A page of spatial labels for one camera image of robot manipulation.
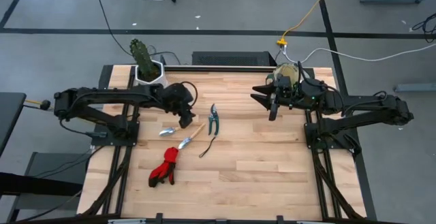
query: plant pot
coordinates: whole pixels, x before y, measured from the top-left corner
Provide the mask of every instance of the plant pot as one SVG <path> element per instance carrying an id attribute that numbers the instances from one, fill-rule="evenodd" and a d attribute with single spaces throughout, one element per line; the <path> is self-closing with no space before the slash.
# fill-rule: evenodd
<path id="1" fill-rule="evenodd" d="M 138 67 L 138 65 L 136 65 L 135 66 L 135 81 L 136 81 L 136 83 L 137 84 L 162 84 L 164 88 L 167 87 L 168 81 L 166 80 L 166 77 L 165 77 L 164 65 L 162 63 L 160 63 L 159 61 L 154 61 L 154 60 L 151 60 L 151 61 L 156 66 L 158 66 L 158 68 L 161 72 L 161 75 L 151 82 L 143 81 L 143 80 L 141 80 L 141 78 L 139 76 L 139 67 Z"/>

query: wooden table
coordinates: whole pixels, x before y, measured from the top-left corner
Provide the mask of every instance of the wooden table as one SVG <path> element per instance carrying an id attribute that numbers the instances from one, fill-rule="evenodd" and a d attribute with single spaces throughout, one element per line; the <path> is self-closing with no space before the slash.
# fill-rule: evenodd
<path id="1" fill-rule="evenodd" d="M 113 66 L 109 88 L 126 88 L 130 69 Z M 334 86 L 330 68 L 314 72 L 317 79 Z M 283 215 L 285 220 L 321 220 L 312 155 L 303 131 L 304 112 L 282 107 L 272 122 L 269 112 L 250 98 L 251 87 L 264 84 L 266 73 L 168 71 L 166 75 L 170 83 L 190 81 L 197 86 L 198 100 L 192 110 L 197 116 L 188 128 L 161 138 L 159 131 L 177 126 L 179 117 L 140 110 L 140 134 L 131 156 L 122 217 L 154 218 L 161 212 L 171 219 L 275 220 Z M 149 174 L 163 162 L 165 150 L 177 147 L 207 123 L 213 103 L 220 128 L 209 152 L 198 157 L 212 138 L 205 128 L 179 152 L 176 184 L 167 181 L 150 188 Z M 104 112 L 120 114 L 122 107 L 105 105 Z M 105 147 L 90 160 L 78 212 L 86 210 L 105 187 L 113 152 L 113 147 Z M 339 190 L 356 212 L 366 216 L 352 155 L 339 149 L 330 154 Z M 324 188 L 332 217 L 332 201 Z M 115 187 L 110 212 L 117 192 Z"/>

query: red garden glove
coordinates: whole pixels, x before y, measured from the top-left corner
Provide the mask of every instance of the red garden glove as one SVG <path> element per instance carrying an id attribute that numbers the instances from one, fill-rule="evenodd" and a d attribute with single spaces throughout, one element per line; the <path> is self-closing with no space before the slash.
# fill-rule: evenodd
<path id="1" fill-rule="evenodd" d="M 164 183 L 164 178 L 169 176 L 170 184 L 174 184 L 174 169 L 176 167 L 176 158 L 178 149 L 175 147 L 166 150 L 165 161 L 156 169 L 154 169 L 149 177 L 149 186 L 156 187 L 157 183 Z"/>

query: concrete floor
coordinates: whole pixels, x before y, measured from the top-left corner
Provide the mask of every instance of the concrete floor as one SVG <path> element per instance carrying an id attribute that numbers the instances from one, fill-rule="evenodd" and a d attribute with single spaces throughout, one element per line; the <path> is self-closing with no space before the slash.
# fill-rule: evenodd
<path id="1" fill-rule="evenodd" d="M 113 29 L 278 30 L 295 25 L 316 0 L 102 0 Z M 0 0 L 5 12 L 12 0 Z M 419 5 L 362 5 L 358 0 L 326 0 L 334 32 L 409 33 L 434 13 L 436 0 Z M 5 28 L 106 29 L 97 0 L 20 0 Z M 325 32 L 317 7 L 299 31 Z M 137 37 L 158 51 L 175 52 L 191 63 L 193 51 L 260 51 L 277 53 L 276 36 L 117 35 L 124 47 Z M 305 58 L 314 48 L 329 48 L 325 37 L 288 37 L 289 55 Z M 336 38 L 341 52 L 379 58 L 421 48 L 423 39 Z M 109 35 L 1 33 L 0 91 L 18 91 L 29 99 L 50 99 L 71 87 L 97 86 L 102 65 L 132 63 Z M 398 83 L 434 82 L 436 48 L 389 61 L 366 63 L 342 58 L 351 95 L 372 95 Z M 167 56 L 172 63 L 173 57 Z M 285 59 L 280 56 L 278 62 Z M 332 67 L 331 55 L 319 52 L 306 66 Z M 436 109 L 434 93 L 399 94 L 415 119 L 398 128 L 373 125 L 359 129 L 372 197 L 380 221 L 433 223 L 436 206 L 436 135 L 431 133 Z M 92 127 L 72 122 L 75 129 Z M 57 119 L 23 110 L 0 158 L 0 171 L 22 174 L 33 151 L 83 153 L 89 140 L 60 128 Z M 12 199 L 0 199 L 0 222 Z"/>

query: black cable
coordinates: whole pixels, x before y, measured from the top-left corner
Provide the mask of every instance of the black cable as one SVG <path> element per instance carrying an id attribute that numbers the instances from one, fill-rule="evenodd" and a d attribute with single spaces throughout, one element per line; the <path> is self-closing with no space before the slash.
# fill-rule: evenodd
<path id="1" fill-rule="evenodd" d="M 387 94 L 386 91 L 379 91 L 379 92 L 377 92 L 376 94 L 374 94 L 373 96 L 377 96 L 377 95 L 379 95 L 379 94 L 383 94 L 383 95 L 381 96 L 381 99 L 380 99 L 380 100 L 378 100 L 378 101 L 364 101 L 364 102 L 358 102 L 358 103 L 355 103 L 355 104 L 349 106 L 347 109 L 343 110 L 341 116 L 345 116 L 345 115 L 347 115 L 347 112 L 350 111 L 350 110 L 351 110 L 353 107 L 355 107 L 355 106 L 361 106 L 361 105 L 365 105 L 365 104 L 371 104 L 371 103 L 383 102 L 383 101 L 385 101 L 385 100 L 388 98 L 388 94 Z"/>
<path id="2" fill-rule="evenodd" d="M 296 89 L 294 87 L 294 90 L 295 90 L 294 95 L 297 94 L 297 92 L 300 92 L 300 90 L 301 90 L 301 75 L 303 75 L 303 74 L 301 73 L 300 66 L 298 66 L 298 80 L 297 80 Z"/>
<path id="3" fill-rule="evenodd" d="M 194 101 L 193 101 L 191 107 L 194 106 L 194 105 L 196 104 L 196 102 L 197 102 L 197 98 L 198 98 L 197 87 L 196 87 L 195 85 L 193 85 L 193 83 L 191 83 L 191 82 L 189 82 L 189 81 L 183 81 L 183 82 L 181 82 L 181 84 L 190 84 L 190 85 L 193 87 L 193 89 L 196 91 L 196 98 L 194 99 Z"/>
<path id="4" fill-rule="evenodd" d="M 70 165 L 70 166 L 66 167 L 65 169 L 60 170 L 60 171 L 58 171 L 58 172 L 53 172 L 53 173 L 48 174 L 48 175 L 46 175 L 46 176 L 42 176 L 40 179 L 47 178 L 47 177 L 52 176 L 52 175 L 55 175 L 55 174 L 59 174 L 59 173 L 64 172 L 65 170 L 68 170 L 68 169 L 70 169 L 70 168 L 72 168 L 72 167 L 74 167 L 74 166 L 76 166 L 76 165 L 78 165 L 78 164 L 81 164 L 81 163 L 83 163 L 83 162 L 85 162 L 85 161 L 88 161 L 88 160 L 89 160 L 89 159 L 90 159 L 90 158 L 91 158 L 95 153 L 97 153 L 98 151 L 100 151 L 103 147 L 104 147 L 104 146 L 100 146 L 99 148 L 95 149 L 95 151 L 93 151 L 93 153 L 91 153 L 91 154 L 89 155 L 89 157 L 87 157 L 86 159 L 83 159 L 83 160 L 81 160 L 81 161 L 79 161 L 79 162 L 77 162 L 77 163 L 75 163 L 75 164 L 72 164 L 72 165 Z"/>
<path id="5" fill-rule="evenodd" d="M 99 197 L 91 204 L 91 206 L 88 208 L 88 210 L 85 210 L 82 214 L 83 215 L 96 215 L 103 205 L 103 203 L 106 201 L 106 199 L 109 196 L 109 193 L 112 192 L 113 188 L 115 187 L 115 184 L 118 182 L 119 178 L 125 173 L 125 171 L 128 169 L 130 155 L 127 154 L 127 152 L 131 152 L 129 150 L 129 147 L 126 150 L 126 153 L 124 155 L 124 158 L 118 168 L 116 169 L 115 174 L 113 177 L 108 181 L 106 186 L 104 187 L 103 191 L 100 193 Z"/>
<path id="6" fill-rule="evenodd" d="M 433 29 L 430 29 L 430 30 L 427 29 L 427 24 L 435 18 L 436 18 L 436 13 L 427 17 L 427 19 L 423 20 L 422 22 L 419 22 L 418 24 L 414 25 L 411 29 L 414 31 L 416 31 L 418 29 L 422 29 L 422 31 L 424 32 L 425 41 L 427 41 L 427 43 L 431 43 L 431 42 L 435 41 L 436 23 L 435 23 L 435 26 L 433 27 Z"/>
<path id="7" fill-rule="evenodd" d="M 66 130 L 68 130 L 68 131 L 71 131 L 71 132 L 73 132 L 73 133 L 78 133 L 78 134 L 80 134 L 80 135 L 90 136 L 90 135 L 89 135 L 88 133 L 86 133 L 86 132 L 76 131 L 76 130 L 73 130 L 73 129 L 67 128 L 65 125 L 63 125 L 62 121 L 63 121 L 63 119 L 61 119 L 61 120 L 59 121 L 59 124 L 61 125 L 62 128 L 66 129 Z"/>
<path id="8" fill-rule="evenodd" d="M 39 174 L 37 174 L 37 175 L 34 175 L 34 176 L 32 176 L 32 177 L 38 178 L 38 177 L 40 177 L 40 176 L 43 175 L 43 174 L 47 174 L 47 173 L 51 173 L 51 172 L 55 172 L 55 171 L 59 170 L 60 168 L 62 168 L 63 166 L 67 165 L 67 164 L 75 163 L 75 162 L 77 162 L 77 160 L 79 160 L 81 157 L 83 157 L 83 156 L 85 156 L 87 153 L 89 153 L 89 151 L 91 151 L 91 149 L 88 149 L 86 152 L 84 152 L 84 153 L 82 153 L 81 155 L 79 155 L 79 157 L 77 157 L 77 158 L 74 159 L 73 161 L 69 161 L 69 162 L 63 163 L 63 164 L 61 164 L 60 166 L 56 167 L 56 168 L 53 169 L 53 170 L 47 170 L 47 171 L 45 171 L 45 172 L 39 173 Z"/>
<path id="9" fill-rule="evenodd" d="M 74 198 L 76 198 L 76 197 L 77 197 L 79 194 L 81 194 L 81 193 L 82 193 L 82 190 L 80 190 L 78 193 L 74 194 L 71 198 L 69 198 L 67 201 L 63 202 L 62 204 L 59 204 L 58 206 L 55 206 L 55 207 L 51 208 L 50 210 L 46 210 L 46 211 L 44 211 L 43 213 L 40 213 L 40 214 L 34 215 L 34 216 L 32 216 L 32 217 L 29 217 L 29 218 L 25 218 L 25 219 L 23 219 L 23 220 L 14 221 L 14 222 L 11 222 L 11 223 L 8 223 L 8 224 L 12 224 L 12 223 L 22 223 L 22 222 L 25 222 L 25 221 L 30 221 L 30 220 L 36 219 L 36 218 L 38 218 L 38 217 L 42 217 L 43 215 L 48 214 L 48 213 L 50 213 L 50 212 L 52 212 L 52 211 L 55 211 L 55 210 L 59 209 L 60 207 L 66 205 L 66 204 L 68 204 L 68 203 L 70 203 Z"/>
<path id="10" fill-rule="evenodd" d="M 328 86 L 327 84 L 324 84 L 324 81 L 323 81 L 323 85 L 322 84 L 314 84 L 314 83 L 312 83 L 311 81 L 309 81 L 309 79 L 307 79 L 306 78 L 306 76 L 304 75 L 304 73 L 303 73 L 303 71 L 304 71 L 304 69 L 302 68 L 302 65 L 301 65 L 301 62 L 299 61 L 299 62 L 297 62 L 297 64 L 298 64 L 298 72 L 302 75 L 302 78 L 303 78 L 303 80 L 304 81 L 306 81 L 306 83 L 308 84 L 308 85 L 310 85 L 310 86 L 316 86 L 316 87 L 320 87 L 320 88 L 327 88 L 327 89 L 331 89 L 332 91 L 334 91 L 338 96 L 339 96 L 339 99 L 341 100 L 341 106 L 342 106 L 342 111 L 344 111 L 344 109 L 345 109 L 345 103 L 343 102 L 343 97 L 342 97 L 342 94 L 337 90 L 337 89 L 335 89 L 335 88 L 333 88 L 333 87 L 331 87 L 331 86 Z"/>
<path id="11" fill-rule="evenodd" d="M 359 142 L 349 134 L 344 134 L 343 137 L 348 141 L 349 144 L 353 146 L 351 150 L 349 150 L 354 156 L 359 155 L 362 152 L 362 147 Z"/>
<path id="12" fill-rule="evenodd" d="M 216 136 L 214 136 L 213 138 L 212 138 L 212 140 L 211 140 L 211 142 L 209 143 L 209 147 L 203 152 L 203 153 L 201 153 L 200 155 L 198 155 L 198 157 L 199 158 L 203 158 L 203 156 L 209 151 L 209 149 L 211 149 L 211 146 L 212 146 L 212 142 L 213 142 L 213 140 L 215 140 L 215 138 L 216 138 Z"/>
<path id="13" fill-rule="evenodd" d="M 26 104 L 23 104 L 22 106 L 23 106 L 23 107 L 26 107 L 26 108 L 33 108 L 33 109 L 37 109 L 37 110 L 42 110 L 42 109 L 39 108 L 39 107 L 29 106 L 29 105 L 26 105 Z"/>
<path id="14" fill-rule="evenodd" d="M 153 55 L 156 55 L 156 54 L 172 54 L 172 55 L 174 55 L 174 57 L 176 58 L 177 63 L 178 63 L 179 65 L 182 65 L 181 62 L 180 62 L 180 60 L 178 59 L 176 53 L 174 53 L 174 52 L 171 52 L 171 51 L 161 51 L 161 52 L 156 52 L 156 53 L 150 54 L 150 56 L 153 56 Z"/>
<path id="15" fill-rule="evenodd" d="M 156 47 L 152 46 L 151 44 L 147 45 L 147 50 L 148 50 L 149 48 L 152 48 L 152 49 L 153 49 L 153 53 L 156 53 L 156 52 L 157 52 Z"/>
<path id="16" fill-rule="evenodd" d="M 281 52 L 281 48 L 280 48 L 280 50 L 278 51 L 278 53 L 275 55 L 275 57 L 274 57 L 274 61 L 277 60 L 277 57 L 279 57 L 280 52 Z"/>
<path id="17" fill-rule="evenodd" d="M 343 111 L 345 109 L 345 103 L 343 102 L 342 94 L 338 90 L 336 90 L 335 88 L 333 88 L 331 86 L 327 86 L 327 89 L 331 89 L 332 91 L 334 91 L 339 96 L 339 99 L 341 100 L 341 104 L 342 104 L 341 110 Z"/>
<path id="18" fill-rule="evenodd" d="M 106 25 L 108 26 L 108 30 L 109 30 L 110 35 L 111 35 L 112 38 L 115 40 L 116 44 L 118 44 L 118 46 L 120 46 L 121 50 L 123 50 L 126 54 L 128 54 L 129 56 L 131 56 L 131 54 L 128 53 L 128 51 L 126 51 L 126 50 L 122 47 L 122 45 L 118 42 L 118 40 L 116 40 L 114 34 L 112 33 L 112 29 L 110 29 L 109 22 L 108 22 L 108 18 L 106 17 L 106 13 L 105 13 L 104 8 L 103 8 L 102 0 L 98 0 L 98 2 L 100 3 L 100 7 L 102 8 L 102 12 L 103 12 L 104 20 L 106 21 Z"/>

